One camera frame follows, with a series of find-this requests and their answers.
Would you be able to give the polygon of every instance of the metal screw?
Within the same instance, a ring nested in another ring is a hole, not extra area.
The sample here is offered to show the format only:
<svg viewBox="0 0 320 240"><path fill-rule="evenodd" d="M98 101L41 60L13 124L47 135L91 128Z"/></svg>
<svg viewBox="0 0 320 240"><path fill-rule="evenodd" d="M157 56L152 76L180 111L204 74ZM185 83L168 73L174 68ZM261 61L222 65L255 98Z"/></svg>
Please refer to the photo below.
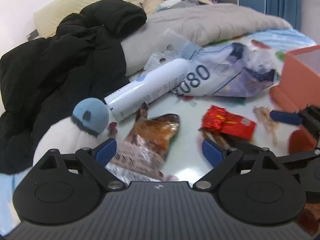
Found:
<svg viewBox="0 0 320 240"><path fill-rule="evenodd" d="M122 188L122 182L118 180L113 180L108 183L108 187L111 189L120 189Z"/></svg>
<svg viewBox="0 0 320 240"><path fill-rule="evenodd" d="M212 186L211 183L206 180L201 180L196 183L196 187L200 189L208 189L211 186Z"/></svg>

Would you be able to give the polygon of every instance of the white bottle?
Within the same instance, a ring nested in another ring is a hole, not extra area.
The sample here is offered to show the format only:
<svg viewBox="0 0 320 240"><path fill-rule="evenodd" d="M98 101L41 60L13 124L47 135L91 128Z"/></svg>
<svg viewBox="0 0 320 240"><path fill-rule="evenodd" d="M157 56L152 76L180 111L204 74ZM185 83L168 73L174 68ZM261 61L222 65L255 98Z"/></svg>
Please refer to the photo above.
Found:
<svg viewBox="0 0 320 240"><path fill-rule="evenodd" d="M187 76L189 64L189 60L177 58L138 77L104 100L120 122L135 113L143 102L149 104L180 85Z"/></svg>

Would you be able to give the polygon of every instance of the plastic bag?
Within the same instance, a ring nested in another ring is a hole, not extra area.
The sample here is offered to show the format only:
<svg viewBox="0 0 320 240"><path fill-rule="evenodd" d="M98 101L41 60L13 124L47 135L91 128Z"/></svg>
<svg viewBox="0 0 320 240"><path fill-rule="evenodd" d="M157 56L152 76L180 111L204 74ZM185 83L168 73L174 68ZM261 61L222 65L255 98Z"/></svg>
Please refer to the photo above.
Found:
<svg viewBox="0 0 320 240"><path fill-rule="evenodd" d="M153 179L140 173L129 171L112 163L108 163L105 168L113 175L115 175L118 179L122 180L127 186L130 184L131 181L162 181L162 179Z"/></svg>
<svg viewBox="0 0 320 240"><path fill-rule="evenodd" d="M156 44L144 70L150 72L176 58L191 59L200 50L200 46L167 29Z"/></svg>
<svg viewBox="0 0 320 240"><path fill-rule="evenodd" d="M186 79L173 90L178 95L252 97L273 85L268 52L240 43L202 49L191 62Z"/></svg>
<svg viewBox="0 0 320 240"><path fill-rule="evenodd" d="M180 126L179 116L166 114L147 119L148 105L137 111L136 122L124 143L118 144L111 163L147 177L163 180L158 171L166 159L170 139Z"/></svg>

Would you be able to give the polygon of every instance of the black jacket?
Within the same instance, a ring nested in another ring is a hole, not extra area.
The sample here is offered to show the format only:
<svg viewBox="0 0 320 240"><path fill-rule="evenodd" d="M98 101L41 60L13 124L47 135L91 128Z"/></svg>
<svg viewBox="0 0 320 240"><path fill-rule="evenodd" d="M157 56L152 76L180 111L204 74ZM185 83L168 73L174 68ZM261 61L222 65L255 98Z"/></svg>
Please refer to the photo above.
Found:
<svg viewBox="0 0 320 240"><path fill-rule="evenodd" d="M145 12L122 0L102 0L64 18L51 38L28 41L2 56L0 172L32 165L51 125L89 97L128 83L121 39L145 24Z"/></svg>

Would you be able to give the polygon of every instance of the blue plush hat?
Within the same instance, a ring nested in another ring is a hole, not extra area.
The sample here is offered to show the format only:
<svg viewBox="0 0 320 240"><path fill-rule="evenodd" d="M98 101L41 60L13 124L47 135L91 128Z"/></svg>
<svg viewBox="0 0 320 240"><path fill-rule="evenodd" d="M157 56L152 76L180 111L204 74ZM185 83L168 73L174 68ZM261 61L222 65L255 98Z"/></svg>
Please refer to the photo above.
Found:
<svg viewBox="0 0 320 240"><path fill-rule="evenodd" d="M83 131L98 136L109 123L107 106L97 98L87 98L73 109L71 120Z"/></svg>

